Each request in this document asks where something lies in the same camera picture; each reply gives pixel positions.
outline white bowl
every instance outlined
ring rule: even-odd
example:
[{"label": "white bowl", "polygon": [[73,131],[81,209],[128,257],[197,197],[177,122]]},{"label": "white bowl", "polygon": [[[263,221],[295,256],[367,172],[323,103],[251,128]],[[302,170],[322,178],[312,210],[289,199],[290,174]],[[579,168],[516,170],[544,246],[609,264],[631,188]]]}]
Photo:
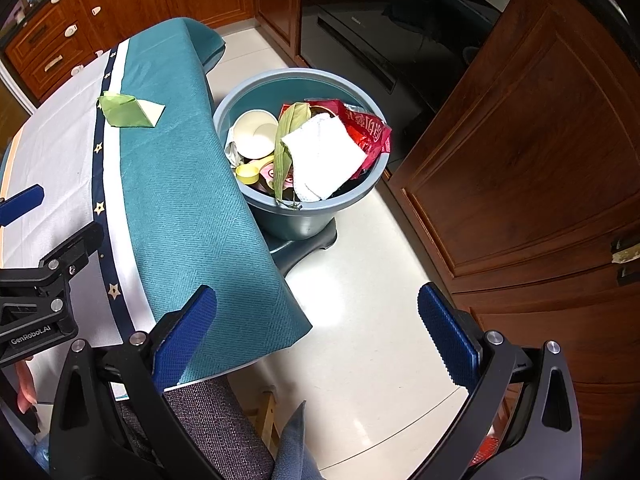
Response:
[{"label": "white bowl", "polygon": [[278,120],[267,110],[245,112],[238,117],[233,129],[236,150],[244,158],[263,158],[273,152]]}]

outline person's hand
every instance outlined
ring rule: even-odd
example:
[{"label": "person's hand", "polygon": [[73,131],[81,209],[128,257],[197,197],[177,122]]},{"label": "person's hand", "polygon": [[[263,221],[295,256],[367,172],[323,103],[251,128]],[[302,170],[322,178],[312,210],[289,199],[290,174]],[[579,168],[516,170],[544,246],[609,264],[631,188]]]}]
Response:
[{"label": "person's hand", "polygon": [[33,383],[33,376],[26,363],[32,359],[33,357],[29,357],[15,364],[15,372],[18,375],[18,409],[22,413],[26,413],[31,406],[38,402],[36,400],[36,386]]}]

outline navy blue stripe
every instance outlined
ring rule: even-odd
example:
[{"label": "navy blue stripe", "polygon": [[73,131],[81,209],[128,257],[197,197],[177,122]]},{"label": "navy blue stripe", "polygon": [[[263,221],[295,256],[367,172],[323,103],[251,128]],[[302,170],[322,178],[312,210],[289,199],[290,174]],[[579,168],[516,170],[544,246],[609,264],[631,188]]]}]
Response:
[{"label": "navy blue stripe", "polygon": [[[103,91],[109,89],[111,83],[111,71],[116,60],[118,47],[112,48],[107,62],[107,68],[104,69],[104,78],[102,80]],[[107,214],[109,205],[104,199],[103,177],[104,162],[104,114],[98,110],[95,115],[95,133],[94,133],[94,168],[92,177],[92,208],[94,210],[94,220],[98,222],[104,230],[104,240],[98,250],[98,259],[100,261],[100,272],[104,280],[104,287],[107,292],[107,298],[111,307],[113,320],[118,327],[120,336],[123,341],[129,339],[129,336],[135,332],[129,309],[124,301],[124,296],[120,290],[120,280],[115,263],[113,262],[113,251],[111,251],[111,237],[109,236],[109,225],[107,223]]]}]

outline red plastic bag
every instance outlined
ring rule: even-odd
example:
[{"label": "red plastic bag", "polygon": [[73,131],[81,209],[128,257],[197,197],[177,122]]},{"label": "red plastic bag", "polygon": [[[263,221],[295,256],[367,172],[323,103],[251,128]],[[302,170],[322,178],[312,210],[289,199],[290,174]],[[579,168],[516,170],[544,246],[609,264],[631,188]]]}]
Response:
[{"label": "red plastic bag", "polygon": [[[305,99],[305,102],[310,106],[326,108],[338,116],[353,142],[367,154],[367,158],[351,178],[357,178],[364,170],[373,166],[380,153],[391,152],[391,128],[376,115],[347,106],[338,99]],[[284,105],[282,111],[288,107],[289,105]]]}]

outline red mesh object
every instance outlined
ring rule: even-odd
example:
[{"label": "red mesh object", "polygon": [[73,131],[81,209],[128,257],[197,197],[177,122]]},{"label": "red mesh object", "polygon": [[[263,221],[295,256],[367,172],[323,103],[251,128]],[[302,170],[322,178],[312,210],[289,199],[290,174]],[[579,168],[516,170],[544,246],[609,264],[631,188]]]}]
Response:
[{"label": "red mesh object", "polygon": [[480,445],[480,449],[476,453],[476,456],[469,464],[469,467],[482,463],[488,458],[491,458],[496,451],[498,451],[498,444],[500,441],[494,436],[486,436]]}]

